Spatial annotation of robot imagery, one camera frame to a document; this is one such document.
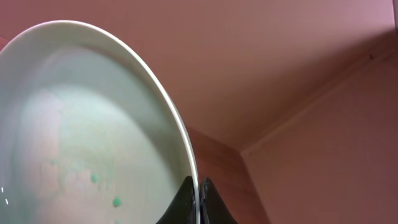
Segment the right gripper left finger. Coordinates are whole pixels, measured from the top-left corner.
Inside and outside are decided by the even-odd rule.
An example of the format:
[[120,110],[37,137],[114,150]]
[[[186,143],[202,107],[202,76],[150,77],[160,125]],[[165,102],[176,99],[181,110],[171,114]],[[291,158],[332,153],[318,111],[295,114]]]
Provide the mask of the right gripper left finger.
[[193,179],[184,178],[175,197],[156,224],[196,224],[196,203]]

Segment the white plate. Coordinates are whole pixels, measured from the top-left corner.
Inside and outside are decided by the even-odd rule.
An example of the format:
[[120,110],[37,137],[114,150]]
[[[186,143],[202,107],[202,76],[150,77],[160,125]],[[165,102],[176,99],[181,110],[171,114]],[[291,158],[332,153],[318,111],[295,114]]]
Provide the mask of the white plate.
[[157,223],[198,172],[184,123],[146,63],[78,21],[1,50],[1,222]]

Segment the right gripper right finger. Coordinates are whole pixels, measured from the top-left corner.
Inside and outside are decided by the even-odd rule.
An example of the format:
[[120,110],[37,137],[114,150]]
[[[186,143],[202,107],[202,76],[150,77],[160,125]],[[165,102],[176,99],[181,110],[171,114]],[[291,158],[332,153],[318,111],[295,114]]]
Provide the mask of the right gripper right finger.
[[201,224],[238,224],[208,177],[200,186],[200,215]]

